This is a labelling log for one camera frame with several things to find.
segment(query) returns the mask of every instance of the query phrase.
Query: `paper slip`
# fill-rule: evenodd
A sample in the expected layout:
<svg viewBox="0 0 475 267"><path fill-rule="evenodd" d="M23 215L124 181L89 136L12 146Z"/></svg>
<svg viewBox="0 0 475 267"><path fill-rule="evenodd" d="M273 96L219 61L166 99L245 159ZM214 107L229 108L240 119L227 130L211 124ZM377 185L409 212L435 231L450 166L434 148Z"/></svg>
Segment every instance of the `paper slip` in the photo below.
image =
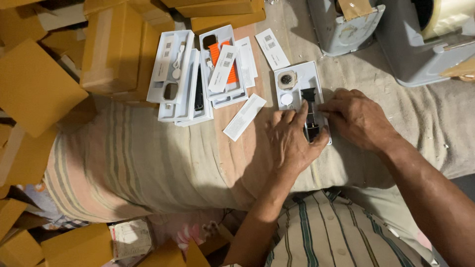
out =
<svg viewBox="0 0 475 267"><path fill-rule="evenodd" d="M282 47L280 47L279 42L277 42L277 39L270 28L256 35L256 39L272 70L290 65Z"/></svg>
<svg viewBox="0 0 475 267"><path fill-rule="evenodd" d="M114 261L146 254L152 246L147 223L142 219L109 226L114 246Z"/></svg>
<svg viewBox="0 0 475 267"><path fill-rule="evenodd" d="M236 116L234 116L231 122L226 126L223 133L236 142L266 102L267 101L260 96L252 94Z"/></svg>
<svg viewBox="0 0 475 267"><path fill-rule="evenodd" d="M219 53L218 62L214 67L208 89L213 93L223 92L228 82L229 73L234 64L238 48L235 46L223 45Z"/></svg>
<svg viewBox="0 0 475 267"><path fill-rule="evenodd" d="M170 35L164 40L164 48L158 60L158 70L153 78L154 82L164 82L167 80L168 68L170 67L171 49L173 48L174 35Z"/></svg>
<svg viewBox="0 0 475 267"><path fill-rule="evenodd" d="M249 36L242 38L241 40L237 40L235 44L236 47L239 48L238 54L239 58L241 59L241 70L244 74L246 88L254 87L256 86L254 78L257 77L257 69Z"/></svg>

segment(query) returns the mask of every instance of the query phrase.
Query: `white charging puck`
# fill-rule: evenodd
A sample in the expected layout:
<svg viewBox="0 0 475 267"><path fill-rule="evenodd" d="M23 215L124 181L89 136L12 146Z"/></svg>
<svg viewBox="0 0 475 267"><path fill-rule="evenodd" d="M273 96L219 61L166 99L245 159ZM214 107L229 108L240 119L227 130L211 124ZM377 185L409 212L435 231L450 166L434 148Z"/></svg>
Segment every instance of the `white charging puck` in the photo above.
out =
<svg viewBox="0 0 475 267"><path fill-rule="evenodd" d="M283 105L290 105L294 101L294 97L291 94L283 94L280 96L280 102Z"/></svg>
<svg viewBox="0 0 475 267"><path fill-rule="evenodd" d="M181 75L181 70L179 68L176 68L172 73L171 76L175 79L179 79Z"/></svg>

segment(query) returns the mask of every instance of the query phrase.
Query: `gray metal machine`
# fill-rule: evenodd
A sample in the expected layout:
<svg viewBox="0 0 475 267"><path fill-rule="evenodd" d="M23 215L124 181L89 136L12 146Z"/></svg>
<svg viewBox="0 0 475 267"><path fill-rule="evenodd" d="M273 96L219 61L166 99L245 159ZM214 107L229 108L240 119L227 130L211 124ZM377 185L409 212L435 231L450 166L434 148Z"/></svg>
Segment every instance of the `gray metal machine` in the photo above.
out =
<svg viewBox="0 0 475 267"><path fill-rule="evenodd" d="M320 49L335 57L363 49L373 41L373 32L385 10L370 0L373 12L349 21L336 11L335 0L308 0Z"/></svg>
<svg viewBox="0 0 475 267"><path fill-rule="evenodd" d="M424 40L411 0L380 0L386 11L375 34L396 81L406 87L440 82L439 73L475 54L475 20L461 30Z"/></svg>

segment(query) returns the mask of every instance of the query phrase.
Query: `man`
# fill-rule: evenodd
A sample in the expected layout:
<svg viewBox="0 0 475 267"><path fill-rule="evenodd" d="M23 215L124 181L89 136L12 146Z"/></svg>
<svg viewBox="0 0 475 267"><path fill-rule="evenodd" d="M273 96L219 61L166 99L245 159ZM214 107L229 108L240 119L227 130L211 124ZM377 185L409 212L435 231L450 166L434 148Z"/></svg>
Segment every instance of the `man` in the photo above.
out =
<svg viewBox="0 0 475 267"><path fill-rule="evenodd" d="M429 266L383 221L350 200L317 191L295 197L295 205L284 206L281 214L297 176L329 139L324 127L307 142L302 133L307 109L304 101L299 113L277 111L268 123L273 172L231 243L225 265ZM344 138L380 157L417 226L447 263L474 266L475 204L396 132L382 108L358 90L341 90L319 110Z"/></svg>

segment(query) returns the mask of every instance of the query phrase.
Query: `usb cable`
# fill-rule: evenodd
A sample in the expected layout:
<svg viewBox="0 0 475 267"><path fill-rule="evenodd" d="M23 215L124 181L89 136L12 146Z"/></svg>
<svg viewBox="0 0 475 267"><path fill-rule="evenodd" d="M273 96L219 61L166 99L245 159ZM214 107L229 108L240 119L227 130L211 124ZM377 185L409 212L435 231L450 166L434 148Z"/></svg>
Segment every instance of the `usb cable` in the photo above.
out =
<svg viewBox="0 0 475 267"><path fill-rule="evenodd" d="M177 56L177 61L175 61L175 63L173 63L173 67L175 68L175 70L171 73L171 75L175 79L179 79L180 75L181 75L180 63L181 63L181 56L183 55L183 51L185 51L185 46L186 46L186 42L181 42L180 50L179 50L178 56Z"/></svg>
<svg viewBox="0 0 475 267"><path fill-rule="evenodd" d="M211 58L207 58L205 61L206 61L206 65L211 69L211 72L213 72L214 66L213 66L213 62L211 62Z"/></svg>

